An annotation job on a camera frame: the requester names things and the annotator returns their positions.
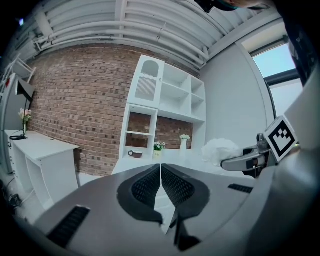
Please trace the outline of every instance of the cup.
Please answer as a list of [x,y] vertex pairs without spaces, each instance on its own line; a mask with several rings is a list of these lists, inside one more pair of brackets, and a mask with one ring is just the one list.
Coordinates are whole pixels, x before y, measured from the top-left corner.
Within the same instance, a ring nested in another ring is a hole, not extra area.
[[136,159],[139,159],[139,158],[141,158],[142,157],[142,152],[141,151],[137,151],[137,150],[130,150],[129,152],[128,152],[128,155],[130,156],[130,157],[134,157],[134,158],[136,158]]

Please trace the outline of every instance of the white table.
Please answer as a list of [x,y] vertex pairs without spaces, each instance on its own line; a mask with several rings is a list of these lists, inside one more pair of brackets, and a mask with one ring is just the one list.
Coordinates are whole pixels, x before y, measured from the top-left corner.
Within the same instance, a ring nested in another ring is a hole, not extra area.
[[204,173],[252,178],[250,176],[245,176],[242,171],[227,171],[219,166],[212,165],[211,162],[205,162],[202,160],[201,154],[192,149],[188,149],[185,156],[180,156],[179,149],[164,149],[162,151],[162,157],[158,159],[135,159],[133,157],[119,159],[112,174],[118,174],[133,168],[155,164],[172,164]]
[[43,208],[47,210],[78,188],[74,164],[74,149],[68,144],[35,131],[27,131],[27,139],[10,140],[20,135],[5,130],[9,142],[9,155],[18,185],[25,191],[35,191]]

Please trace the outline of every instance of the mesh pad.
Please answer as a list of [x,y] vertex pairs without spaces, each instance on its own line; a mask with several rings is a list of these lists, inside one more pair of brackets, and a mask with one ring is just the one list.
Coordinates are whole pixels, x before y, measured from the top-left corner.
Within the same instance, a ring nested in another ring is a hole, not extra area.
[[160,164],[155,164],[121,183],[118,202],[136,220],[162,224],[161,214],[154,210],[160,184]]
[[209,202],[210,191],[200,180],[168,164],[161,165],[161,178],[162,186],[175,206],[180,221],[198,216]]
[[141,203],[155,208],[156,195],[160,188],[160,168],[150,172],[136,181],[132,186],[132,194]]
[[191,183],[166,168],[162,168],[161,177],[162,186],[176,208],[195,193],[195,187]]

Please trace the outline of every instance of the arched cabinet door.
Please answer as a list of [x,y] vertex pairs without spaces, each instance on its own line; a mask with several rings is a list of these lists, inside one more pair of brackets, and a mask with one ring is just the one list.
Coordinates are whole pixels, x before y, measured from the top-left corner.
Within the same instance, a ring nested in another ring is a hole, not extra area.
[[136,66],[127,103],[157,109],[165,62],[142,55]]

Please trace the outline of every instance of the potted plant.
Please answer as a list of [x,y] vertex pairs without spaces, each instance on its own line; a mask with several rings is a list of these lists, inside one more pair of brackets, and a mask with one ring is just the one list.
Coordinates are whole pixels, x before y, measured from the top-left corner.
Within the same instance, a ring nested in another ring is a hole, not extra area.
[[18,113],[23,125],[23,135],[26,135],[27,133],[27,122],[32,118],[31,117],[31,110],[24,110],[23,108],[20,109],[20,112]]
[[182,134],[180,136],[181,145],[180,145],[180,154],[184,156],[187,152],[187,141],[190,140],[190,136],[187,134]]
[[155,142],[153,145],[153,158],[160,158],[162,156],[162,150],[166,148],[166,143]]

